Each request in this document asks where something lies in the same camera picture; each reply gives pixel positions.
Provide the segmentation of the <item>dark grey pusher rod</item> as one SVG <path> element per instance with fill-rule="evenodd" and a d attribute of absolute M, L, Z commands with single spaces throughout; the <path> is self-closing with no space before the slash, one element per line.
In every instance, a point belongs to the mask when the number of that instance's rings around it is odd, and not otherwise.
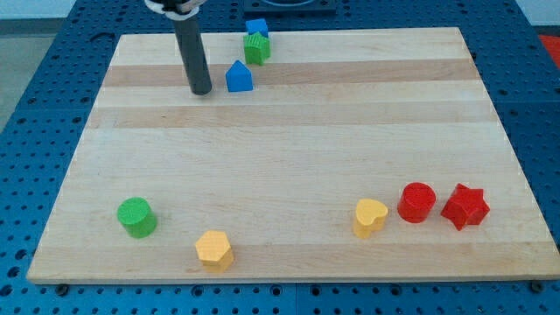
<path fill-rule="evenodd" d="M 197 16 L 174 21 L 173 26 L 189 87 L 195 95 L 206 95 L 213 85 Z"/>

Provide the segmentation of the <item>white rod mount collar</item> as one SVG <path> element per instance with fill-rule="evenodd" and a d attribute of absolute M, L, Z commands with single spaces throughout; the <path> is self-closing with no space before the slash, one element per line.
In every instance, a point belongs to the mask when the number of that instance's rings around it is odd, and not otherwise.
<path fill-rule="evenodd" d="M 170 20 L 187 20 L 196 16 L 206 0 L 144 0 L 146 7 Z"/>

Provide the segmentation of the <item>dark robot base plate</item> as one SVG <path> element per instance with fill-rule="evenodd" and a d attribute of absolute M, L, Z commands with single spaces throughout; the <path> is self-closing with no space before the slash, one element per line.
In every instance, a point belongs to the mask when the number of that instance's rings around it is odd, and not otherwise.
<path fill-rule="evenodd" d="M 337 0 L 243 0 L 245 14 L 333 13 Z"/>

